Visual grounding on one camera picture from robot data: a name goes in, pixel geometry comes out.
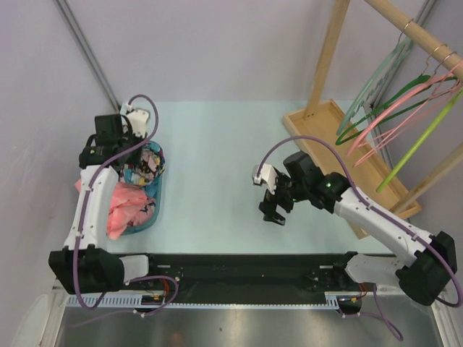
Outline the wooden hanger rack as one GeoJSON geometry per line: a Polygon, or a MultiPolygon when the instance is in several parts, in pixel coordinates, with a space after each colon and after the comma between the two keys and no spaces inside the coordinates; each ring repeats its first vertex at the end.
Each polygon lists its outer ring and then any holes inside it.
{"type": "MultiPolygon", "coordinates": [[[[442,42],[415,23],[412,18],[389,1],[369,1],[369,5],[392,25],[400,29],[409,41],[416,43],[448,70],[454,71],[457,77],[462,77],[460,66],[462,58],[451,56],[449,61],[445,61],[444,55],[439,53],[439,49],[443,48],[442,42]]],[[[340,171],[341,164],[326,157],[322,153],[321,147],[311,145],[306,137],[318,135],[329,145],[335,145],[335,131],[337,129],[345,130],[349,135],[356,132],[356,127],[351,123],[349,114],[342,112],[334,100],[330,99],[326,102],[320,100],[348,6],[348,1],[334,2],[315,70],[312,92],[306,107],[283,117],[283,125],[293,136],[299,149],[312,155],[315,163],[320,166],[323,172],[340,171]]],[[[376,202],[388,208],[392,213],[401,218],[409,218],[422,209],[417,198],[462,162],[462,146],[458,145],[453,149],[411,190],[407,190],[403,183],[393,175],[392,169],[386,165],[378,151],[369,144],[362,147],[340,145],[339,155],[344,164],[352,167],[350,173],[353,179],[360,183],[360,188],[364,192],[371,193],[376,202]]]]}

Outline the teal plastic basket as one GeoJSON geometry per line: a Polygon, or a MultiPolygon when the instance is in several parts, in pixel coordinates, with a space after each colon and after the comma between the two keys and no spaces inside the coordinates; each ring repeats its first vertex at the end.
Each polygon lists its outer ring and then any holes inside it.
{"type": "Polygon", "coordinates": [[[160,210],[160,208],[157,207],[157,204],[161,202],[162,179],[163,177],[161,176],[161,178],[159,178],[152,184],[145,187],[139,187],[144,191],[147,198],[151,199],[151,204],[147,205],[147,208],[148,210],[151,210],[152,213],[150,214],[150,217],[146,220],[146,222],[136,226],[126,227],[126,229],[122,233],[123,236],[140,233],[150,228],[156,222],[160,210]]]}

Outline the pink shark shorts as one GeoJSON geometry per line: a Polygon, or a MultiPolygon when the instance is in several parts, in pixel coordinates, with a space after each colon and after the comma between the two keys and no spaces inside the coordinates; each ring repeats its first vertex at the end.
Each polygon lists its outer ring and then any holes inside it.
{"type": "Polygon", "coordinates": [[[141,188],[120,181],[97,182],[90,194],[90,202],[96,192],[102,191],[103,211],[108,213],[106,235],[116,240],[132,227],[143,227],[156,211],[155,197],[149,197],[141,188]]]}

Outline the pale green hanger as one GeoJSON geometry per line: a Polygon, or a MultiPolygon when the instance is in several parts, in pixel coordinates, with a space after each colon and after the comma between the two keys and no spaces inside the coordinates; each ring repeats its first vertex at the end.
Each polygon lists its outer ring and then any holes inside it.
{"type": "Polygon", "coordinates": [[[408,56],[411,40],[409,38],[403,38],[403,36],[405,34],[405,30],[412,22],[414,22],[413,19],[411,19],[403,27],[394,49],[389,52],[386,58],[380,63],[380,65],[364,84],[360,92],[357,94],[357,97],[354,99],[351,106],[345,113],[344,118],[341,120],[341,123],[336,131],[337,135],[340,135],[341,132],[347,128],[347,124],[351,121],[351,118],[354,117],[362,108],[364,102],[372,95],[375,95],[375,93],[385,85],[398,65],[402,63],[402,61],[408,56]]]}

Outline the comic print shorts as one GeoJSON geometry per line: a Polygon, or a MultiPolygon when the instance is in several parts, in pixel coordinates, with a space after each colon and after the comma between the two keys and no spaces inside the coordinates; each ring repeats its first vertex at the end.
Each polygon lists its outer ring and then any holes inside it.
{"type": "Polygon", "coordinates": [[[137,164],[126,164],[119,175],[119,180],[126,184],[145,187],[161,178],[166,159],[163,149],[157,142],[150,141],[142,148],[137,164]]]}

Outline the lime green hanger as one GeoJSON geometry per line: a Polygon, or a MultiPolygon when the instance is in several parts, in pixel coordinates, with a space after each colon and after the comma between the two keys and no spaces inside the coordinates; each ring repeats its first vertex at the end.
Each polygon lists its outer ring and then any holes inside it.
{"type": "Polygon", "coordinates": [[[382,192],[384,188],[392,181],[392,179],[400,172],[404,167],[407,161],[415,154],[418,148],[426,141],[427,138],[435,131],[437,126],[446,118],[448,113],[452,108],[458,103],[462,98],[462,90],[459,90],[455,96],[442,108],[437,117],[430,123],[426,130],[420,135],[420,137],[415,141],[411,148],[404,154],[400,161],[392,168],[391,173],[379,184],[376,192],[382,192]]]}

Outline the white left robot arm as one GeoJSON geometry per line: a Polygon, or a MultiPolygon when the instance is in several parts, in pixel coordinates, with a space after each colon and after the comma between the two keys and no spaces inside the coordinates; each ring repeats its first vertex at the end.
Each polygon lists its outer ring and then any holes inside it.
{"type": "Polygon", "coordinates": [[[142,109],[95,117],[95,134],[79,155],[80,193],[69,235],[48,257],[68,294],[115,292],[133,280],[150,289],[160,280],[147,256],[120,257],[106,249],[111,198],[124,165],[140,159],[149,118],[142,109]]]}

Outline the dark green hanger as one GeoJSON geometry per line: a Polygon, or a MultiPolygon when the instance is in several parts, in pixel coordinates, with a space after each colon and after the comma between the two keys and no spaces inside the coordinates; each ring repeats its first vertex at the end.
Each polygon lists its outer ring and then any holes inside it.
{"type": "Polygon", "coordinates": [[[417,87],[419,85],[424,85],[425,83],[429,82],[430,80],[432,80],[432,77],[430,75],[427,75],[427,74],[420,74],[418,77],[416,77],[414,80],[412,80],[411,82],[409,82],[407,85],[405,85],[399,92],[397,92],[393,97],[391,97],[390,99],[388,99],[385,103],[379,105],[378,107],[376,108],[373,108],[372,111],[370,113],[367,113],[363,118],[361,118],[359,121],[357,121],[356,123],[353,123],[353,125],[351,125],[350,127],[347,127],[344,131],[341,132],[341,134],[338,136],[337,140],[336,140],[336,145],[342,145],[344,144],[345,142],[348,142],[352,139],[354,139],[355,137],[359,136],[360,133],[357,132],[357,133],[354,133],[352,136],[350,137],[346,137],[346,135],[352,131],[357,125],[361,124],[363,121],[366,121],[367,119],[369,119],[370,117],[372,116],[377,116],[381,111],[384,111],[386,110],[387,108],[389,108],[393,102],[395,102],[399,97],[403,96],[403,94],[405,94],[407,91],[411,90],[413,87],[417,87]]]}

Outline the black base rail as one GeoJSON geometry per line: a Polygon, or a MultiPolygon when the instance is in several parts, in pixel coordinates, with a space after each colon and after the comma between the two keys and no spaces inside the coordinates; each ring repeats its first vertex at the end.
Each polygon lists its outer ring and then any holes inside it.
{"type": "Polygon", "coordinates": [[[326,293],[363,295],[337,269],[343,254],[149,254],[147,280],[131,290],[168,288],[176,304],[322,304],[326,293]]]}

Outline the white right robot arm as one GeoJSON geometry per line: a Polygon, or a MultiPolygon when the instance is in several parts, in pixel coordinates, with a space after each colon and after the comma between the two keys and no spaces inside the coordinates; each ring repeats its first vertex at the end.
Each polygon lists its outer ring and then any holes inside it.
{"type": "Polygon", "coordinates": [[[294,204],[308,201],[354,224],[386,246],[394,257],[368,256],[348,252],[334,271],[334,283],[350,290],[358,283],[376,283],[399,287],[409,298],[430,306],[456,272],[456,250],[451,236],[436,235],[417,228],[354,188],[338,172],[324,174],[311,157],[302,151],[284,160],[286,170],[272,165],[256,165],[252,173],[255,185],[267,186],[259,209],[263,219],[284,225],[277,212],[290,213],[294,204]]]}

